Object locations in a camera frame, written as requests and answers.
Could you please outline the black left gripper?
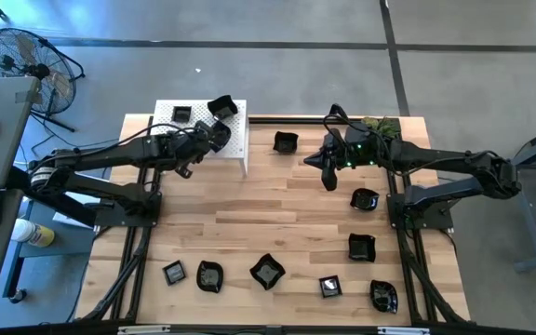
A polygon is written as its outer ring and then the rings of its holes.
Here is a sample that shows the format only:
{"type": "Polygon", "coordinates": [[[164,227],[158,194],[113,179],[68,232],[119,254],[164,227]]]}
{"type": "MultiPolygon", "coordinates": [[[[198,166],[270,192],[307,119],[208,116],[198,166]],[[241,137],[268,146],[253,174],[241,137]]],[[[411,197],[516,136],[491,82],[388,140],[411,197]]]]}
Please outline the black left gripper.
{"type": "Polygon", "coordinates": [[[190,130],[175,131],[169,135],[167,149],[170,153],[168,166],[180,168],[188,164],[200,163],[204,156],[212,150],[224,147],[224,124],[205,123],[190,130]]]}

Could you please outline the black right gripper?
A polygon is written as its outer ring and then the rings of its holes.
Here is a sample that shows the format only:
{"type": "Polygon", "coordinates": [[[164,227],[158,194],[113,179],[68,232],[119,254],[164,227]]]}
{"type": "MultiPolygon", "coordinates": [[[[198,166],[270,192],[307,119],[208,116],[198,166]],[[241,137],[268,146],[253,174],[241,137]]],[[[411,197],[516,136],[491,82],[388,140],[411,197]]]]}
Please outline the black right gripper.
{"type": "Polygon", "coordinates": [[[330,134],[333,136],[330,150],[321,147],[305,157],[304,164],[314,168],[391,167],[390,140],[371,127],[352,123],[344,134],[337,128],[332,128],[330,134]]]}

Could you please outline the wavy square black plate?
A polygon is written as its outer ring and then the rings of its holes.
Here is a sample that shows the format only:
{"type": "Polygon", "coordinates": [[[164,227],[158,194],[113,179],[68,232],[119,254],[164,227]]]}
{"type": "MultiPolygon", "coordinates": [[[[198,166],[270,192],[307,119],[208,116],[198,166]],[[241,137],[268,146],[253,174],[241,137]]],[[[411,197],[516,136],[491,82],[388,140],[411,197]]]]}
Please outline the wavy square black plate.
{"type": "Polygon", "coordinates": [[[376,238],[370,234],[349,234],[348,258],[352,261],[375,262],[376,238]]]}
{"type": "Polygon", "coordinates": [[[277,131],[273,149],[280,154],[295,154],[298,147],[299,135],[291,132],[277,131]]]}
{"type": "Polygon", "coordinates": [[[278,280],[286,274],[286,270],[270,253],[264,254],[258,262],[249,269],[252,277],[265,290],[273,288],[278,280]]]}
{"type": "Polygon", "coordinates": [[[221,121],[238,114],[238,108],[231,95],[223,95],[207,103],[207,107],[215,120],[221,121]]]}

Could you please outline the white perforated metal shelf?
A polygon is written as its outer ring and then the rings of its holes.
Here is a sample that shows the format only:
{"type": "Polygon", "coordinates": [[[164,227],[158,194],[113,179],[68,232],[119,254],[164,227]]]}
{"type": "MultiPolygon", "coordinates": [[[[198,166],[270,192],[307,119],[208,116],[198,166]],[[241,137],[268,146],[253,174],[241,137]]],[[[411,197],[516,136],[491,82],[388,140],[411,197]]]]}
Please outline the white perforated metal shelf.
{"type": "MultiPolygon", "coordinates": [[[[154,108],[153,124],[171,124],[180,128],[193,127],[197,121],[213,126],[216,120],[208,109],[209,100],[157,100],[154,108]],[[186,123],[173,121],[175,107],[190,107],[190,119],[186,123]]],[[[223,120],[223,124],[231,130],[231,138],[218,153],[210,151],[206,158],[211,160],[234,160],[241,167],[242,176],[248,175],[249,159],[249,121],[247,101],[235,100],[238,113],[223,120]]]]}

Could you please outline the green potted succulent plant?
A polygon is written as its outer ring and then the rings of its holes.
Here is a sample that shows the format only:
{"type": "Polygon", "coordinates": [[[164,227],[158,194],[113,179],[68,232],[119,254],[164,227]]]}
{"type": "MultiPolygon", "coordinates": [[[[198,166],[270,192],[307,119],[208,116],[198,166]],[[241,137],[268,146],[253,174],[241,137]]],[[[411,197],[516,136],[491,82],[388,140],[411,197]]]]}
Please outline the green potted succulent plant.
{"type": "Polygon", "coordinates": [[[366,125],[370,130],[378,132],[388,138],[399,138],[401,134],[401,127],[396,118],[388,118],[387,116],[382,118],[366,116],[362,118],[361,123],[366,125]]]}

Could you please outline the white paper sheet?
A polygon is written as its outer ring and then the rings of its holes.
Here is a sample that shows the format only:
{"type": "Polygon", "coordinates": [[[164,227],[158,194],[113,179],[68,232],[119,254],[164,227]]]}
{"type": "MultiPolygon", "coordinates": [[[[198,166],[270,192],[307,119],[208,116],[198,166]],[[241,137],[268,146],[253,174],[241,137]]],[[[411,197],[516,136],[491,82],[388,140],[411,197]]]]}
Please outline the white paper sheet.
{"type": "MultiPolygon", "coordinates": [[[[65,194],[68,195],[69,197],[71,197],[73,200],[78,201],[81,205],[86,205],[86,204],[98,205],[101,202],[100,198],[94,197],[94,196],[91,196],[91,195],[78,194],[78,193],[72,193],[72,192],[66,192],[65,194]]],[[[55,221],[57,223],[66,224],[66,225],[72,225],[72,226],[86,228],[86,229],[88,228],[88,226],[86,224],[82,223],[81,221],[77,221],[75,219],[72,219],[72,218],[70,218],[70,217],[68,217],[68,216],[66,216],[64,214],[59,213],[59,212],[56,212],[54,214],[53,221],[55,221]]]]}

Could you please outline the blue-grey rolling cart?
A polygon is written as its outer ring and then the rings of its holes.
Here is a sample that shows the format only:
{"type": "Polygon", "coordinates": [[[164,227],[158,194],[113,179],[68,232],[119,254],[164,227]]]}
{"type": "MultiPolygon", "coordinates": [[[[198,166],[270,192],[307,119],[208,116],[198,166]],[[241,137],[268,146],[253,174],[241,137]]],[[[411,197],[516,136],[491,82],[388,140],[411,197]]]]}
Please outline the blue-grey rolling cart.
{"type": "Polygon", "coordinates": [[[27,295],[25,288],[18,286],[22,266],[28,258],[50,257],[89,253],[94,232],[91,229],[74,226],[54,220],[55,211],[33,200],[25,200],[20,205],[19,217],[42,224],[55,232],[53,243],[46,248],[11,242],[12,259],[5,276],[3,297],[11,303],[21,302],[27,295]]]}

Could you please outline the black floor fan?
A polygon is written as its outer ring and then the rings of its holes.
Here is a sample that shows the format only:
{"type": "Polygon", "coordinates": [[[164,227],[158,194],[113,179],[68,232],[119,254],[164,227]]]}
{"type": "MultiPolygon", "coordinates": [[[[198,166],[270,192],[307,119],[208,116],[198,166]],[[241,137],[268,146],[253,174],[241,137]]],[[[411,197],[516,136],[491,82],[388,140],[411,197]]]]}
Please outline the black floor fan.
{"type": "Polygon", "coordinates": [[[70,132],[75,128],[54,119],[74,102],[76,82],[84,67],[58,50],[48,39],[18,28],[0,29],[0,77],[33,77],[40,83],[41,100],[30,116],[70,132]]]}

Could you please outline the white and yellow canister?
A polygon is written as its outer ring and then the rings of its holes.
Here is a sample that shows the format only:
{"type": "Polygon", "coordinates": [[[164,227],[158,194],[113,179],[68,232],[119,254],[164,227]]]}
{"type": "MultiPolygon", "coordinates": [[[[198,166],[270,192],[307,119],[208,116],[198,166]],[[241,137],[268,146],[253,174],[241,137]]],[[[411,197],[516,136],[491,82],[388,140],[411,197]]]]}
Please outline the white and yellow canister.
{"type": "Polygon", "coordinates": [[[25,219],[16,219],[11,235],[11,239],[15,242],[27,243],[38,248],[48,247],[54,238],[55,232],[50,228],[25,219]]]}

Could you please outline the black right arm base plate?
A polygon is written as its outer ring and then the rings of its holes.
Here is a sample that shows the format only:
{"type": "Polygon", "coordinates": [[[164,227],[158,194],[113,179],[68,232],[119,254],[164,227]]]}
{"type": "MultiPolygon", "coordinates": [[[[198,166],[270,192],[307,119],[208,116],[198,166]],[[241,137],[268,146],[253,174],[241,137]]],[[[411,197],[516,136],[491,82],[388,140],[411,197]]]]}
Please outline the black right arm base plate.
{"type": "Polygon", "coordinates": [[[386,205],[390,225],[395,229],[453,229],[449,202],[434,203],[426,209],[407,209],[403,194],[388,194],[386,205]]]}

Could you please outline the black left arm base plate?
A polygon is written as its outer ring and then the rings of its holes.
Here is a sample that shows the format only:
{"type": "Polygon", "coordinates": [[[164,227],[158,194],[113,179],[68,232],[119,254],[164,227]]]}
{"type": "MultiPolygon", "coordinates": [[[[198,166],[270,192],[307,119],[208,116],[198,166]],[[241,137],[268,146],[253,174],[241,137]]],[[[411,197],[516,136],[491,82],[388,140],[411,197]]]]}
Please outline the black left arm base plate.
{"type": "Polygon", "coordinates": [[[153,227],[162,205],[160,192],[140,192],[135,197],[103,197],[94,207],[99,226],[153,227]]]}

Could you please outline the silver corner bracket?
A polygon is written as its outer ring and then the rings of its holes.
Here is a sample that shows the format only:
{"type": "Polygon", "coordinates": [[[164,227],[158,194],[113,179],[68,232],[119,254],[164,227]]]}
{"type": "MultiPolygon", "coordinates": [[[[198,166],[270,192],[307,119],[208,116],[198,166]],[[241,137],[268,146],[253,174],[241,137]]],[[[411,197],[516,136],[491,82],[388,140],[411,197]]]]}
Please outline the silver corner bracket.
{"type": "Polygon", "coordinates": [[[117,335],[163,335],[171,332],[167,325],[137,325],[119,327],[117,335]]]}
{"type": "Polygon", "coordinates": [[[377,327],[378,335],[431,335],[429,328],[377,327]]]}

